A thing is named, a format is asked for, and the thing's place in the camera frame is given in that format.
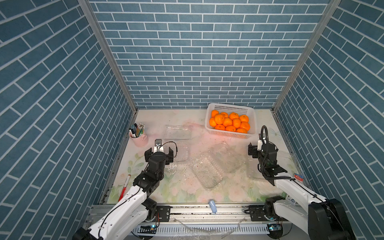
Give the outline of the clear plastic clamshell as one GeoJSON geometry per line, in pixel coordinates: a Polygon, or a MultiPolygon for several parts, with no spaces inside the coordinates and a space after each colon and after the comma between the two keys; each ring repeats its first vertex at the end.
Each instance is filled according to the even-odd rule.
{"type": "Polygon", "coordinates": [[[210,190],[245,164],[245,157],[228,143],[220,142],[197,155],[192,162],[192,172],[203,188],[210,190]]]}
{"type": "Polygon", "coordinates": [[[173,141],[178,146],[178,153],[174,162],[186,164],[191,156],[190,140],[192,139],[192,126],[166,125],[164,139],[166,141],[173,141]]]}
{"type": "Polygon", "coordinates": [[[291,180],[292,176],[287,173],[280,173],[278,174],[278,177],[263,177],[262,174],[258,170],[258,159],[252,158],[248,160],[247,162],[247,175],[251,179],[257,179],[257,180],[267,180],[270,182],[273,186],[275,185],[275,180],[291,180]]]}

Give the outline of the orange box one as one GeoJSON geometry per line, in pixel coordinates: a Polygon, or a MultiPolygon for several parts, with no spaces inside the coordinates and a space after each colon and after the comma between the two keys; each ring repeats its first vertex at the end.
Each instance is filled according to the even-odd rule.
{"type": "Polygon", "coordinates": [[[211,112],[211,117],[212,118],[214,118],[216,115],[218,115],[219,114],[219,111],[217,111],[217,110],[213,110],[212,112],[211,112]]]}
{"type": "Polygon", "coordinates": [[[245,129],[248,132],[251,126],[248,122],[241,122],[240,128],[245,129]]]}
{"type": "Polygon", "coordinates": [[[239,128],[239,129],[237,129],[237,133],[244,133],[244,134],[247,134],[248,131],[247,131],[246,129],[239,128]]]}

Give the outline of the white perforated plastic basket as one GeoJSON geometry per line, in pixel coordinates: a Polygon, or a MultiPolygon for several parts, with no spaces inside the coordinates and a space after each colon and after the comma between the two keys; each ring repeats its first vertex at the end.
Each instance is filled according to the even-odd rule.
{"type": "Polygon", "coordinates": [[[205,127],[213,135],[248,139],[256,134],[256,114],[249,107],[211,103],[205,127]]]}

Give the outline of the orange box three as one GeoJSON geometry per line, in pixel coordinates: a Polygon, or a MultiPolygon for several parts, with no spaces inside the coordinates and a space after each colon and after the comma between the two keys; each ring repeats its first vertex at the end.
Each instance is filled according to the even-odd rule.
{"type": "Polygon", "coordinates": [[[225,118],[224,121],[223,121],[223,125],[226,127],[226,126],[230,126],[230,125],[233,125],[233,120],[231,120],[230,118],[225,118]]]}
{"type": "Polygon", "coordinates": [[[226,117],[224,115],[217,114],[217,115],[215,115],[214,120],[215,120],[215,123],[217,125],[222,125],[224,123],[224,121],[225,121],[225,118],[226,117]]]}
{"type": "Polygon", "coordinates": [[[216,126],[215,126],[215,130],[225,131],[225,130],[226,130],[226,127],[225,127],[224,125],[216,125],[216,126]]]}

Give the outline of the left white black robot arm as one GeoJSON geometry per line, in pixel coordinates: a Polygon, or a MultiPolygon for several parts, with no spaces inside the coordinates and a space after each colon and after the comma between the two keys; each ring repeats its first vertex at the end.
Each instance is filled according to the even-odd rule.
{"type": "Polygon", "coordinates": [[[145,152],[148,163],[133,181],[123,198],[99,221],[88,229],[79,228],[73,240],[123,240],[140,223],[155,217],[157,202],[150,195],[160,185],[165,175],[165,166],[174,161],[174,151],[164,152],[161,146],[145,152]]]}

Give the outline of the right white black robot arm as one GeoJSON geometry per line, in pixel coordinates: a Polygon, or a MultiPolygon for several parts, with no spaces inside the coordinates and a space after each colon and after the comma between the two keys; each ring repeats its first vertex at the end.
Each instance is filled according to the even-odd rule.
{"type": "Polygon", "coordinates": [[[267,140],[248,145],[248,154],[259,161],[258,171],[287,197],[267,198],[264,216],[268,221],[288,220],[312,240],[354,240],[356,238],[343,204],[310,190],[278,165],[278,148],[267,140]]]}

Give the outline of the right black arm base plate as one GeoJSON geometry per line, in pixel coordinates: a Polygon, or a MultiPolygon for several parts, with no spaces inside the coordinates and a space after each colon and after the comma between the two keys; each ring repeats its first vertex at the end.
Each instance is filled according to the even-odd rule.
{"type": "Polygon", "coordinates": [[[249,215],[252,222],[261,221],[274,221],[274,218],[269,218],[265,214],[264,206],[262,205],[249,205],[243,210],[246,215],[249,215]]]}

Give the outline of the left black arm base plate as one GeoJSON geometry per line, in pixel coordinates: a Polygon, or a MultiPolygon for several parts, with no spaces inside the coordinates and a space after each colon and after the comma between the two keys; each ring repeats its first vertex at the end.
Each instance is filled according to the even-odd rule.
{"type": "Polygon", "coordinates": [[[145,222],[169,222],[171,215],[171,206],[151,207],[145,222]]]}

